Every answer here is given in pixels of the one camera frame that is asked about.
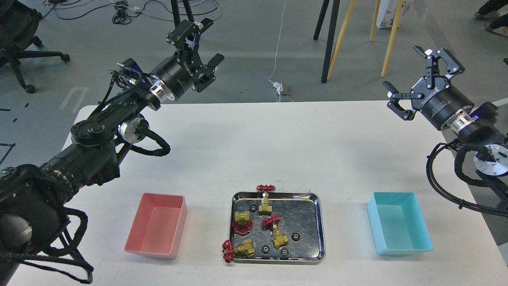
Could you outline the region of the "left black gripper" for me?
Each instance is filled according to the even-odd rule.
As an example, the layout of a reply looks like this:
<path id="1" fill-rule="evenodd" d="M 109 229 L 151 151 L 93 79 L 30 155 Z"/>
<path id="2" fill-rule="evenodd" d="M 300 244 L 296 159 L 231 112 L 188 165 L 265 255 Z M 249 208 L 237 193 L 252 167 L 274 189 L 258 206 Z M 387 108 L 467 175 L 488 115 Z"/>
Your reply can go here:
<path id="1" fill-rule="evenodd" d="M 202 64 L 197 51 L 198 42 L 214 21 L 204 18 L 201 22 L 183 20 L 171 31 L 166 42 L 177 49 L 173 56 L 164 59 L 151 71 L 154 80 L 152 93 L 160 100 L 179 100 L 191 89 L 200 93 L 216 79 L 216 67 L 224 60 L 216 54 L 207 64 Z"/>

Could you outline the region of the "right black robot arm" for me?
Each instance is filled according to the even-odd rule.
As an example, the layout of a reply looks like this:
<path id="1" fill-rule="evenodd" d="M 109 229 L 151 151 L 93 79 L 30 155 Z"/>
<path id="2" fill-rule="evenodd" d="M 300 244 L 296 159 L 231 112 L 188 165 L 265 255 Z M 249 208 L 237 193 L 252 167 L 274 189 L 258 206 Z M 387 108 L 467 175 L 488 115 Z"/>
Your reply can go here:
<path id="1" fill-rule="evenodd" d="M 451 79 L 465 68 L 450 51 L 424 50 L 419 46 L 414 46 L 414 50 L 425 58 L 426 73 L 408 93 L 401 93 L 384 81 L 389 97 L 387 107 L 405 121 L 413 120 L 415 113 L 420 112 L 437 130 L 451 129 L 456 134 L 455 140 L 437 144 L 427 157 L 427 178 L 438 194 L 459 208 L 506 217 L 507 184 L 500 178 L 507 175 L 507 135 L 494 127 L 497 106 L 485 102 L 474 108 L 473 102 L 452 85 Z M 456 197 L 438 183 L 433 162 L 444 149 L 456 152 L 454 171 L 461 181 L 494 191 L 501 200 L 496 207 Z"/>

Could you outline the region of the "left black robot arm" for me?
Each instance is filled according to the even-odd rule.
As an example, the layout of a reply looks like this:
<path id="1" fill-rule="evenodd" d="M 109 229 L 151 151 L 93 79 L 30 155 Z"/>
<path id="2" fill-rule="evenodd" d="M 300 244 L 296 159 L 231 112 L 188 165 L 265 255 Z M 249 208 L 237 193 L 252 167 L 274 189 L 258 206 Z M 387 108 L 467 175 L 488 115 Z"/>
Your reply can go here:
<path id="1" fill-rule="evenodd" d="M 175 53 L 149 73 L 131 58 L 118 63 L 110 85 L 118 85 L 122 92 L 113 98 L 106 95 L 87 119 L 71 127 L 71 145 L 41 166 L 23 164 L 1 171 L 2 286 L 19 264 L 56 271 L 38 261 L 83 268 L 85 279 L 61 273 L 82 284 L 92 283 L 94 268 L 78 251 L 88 217 L 65 205 L 83 186 L 119 178 L 119 165 L 129 151 L 169 154 L 169 143 L 150 130 L 141 112 L 147 107 L 158 110 L 166 99 L 179 100 L 214 82 L 224 56 L 216 54 L 205 64 L 198 54 L 198 41 L 213 23 L 209 18 L 176 21 L 166 39 Z"/>

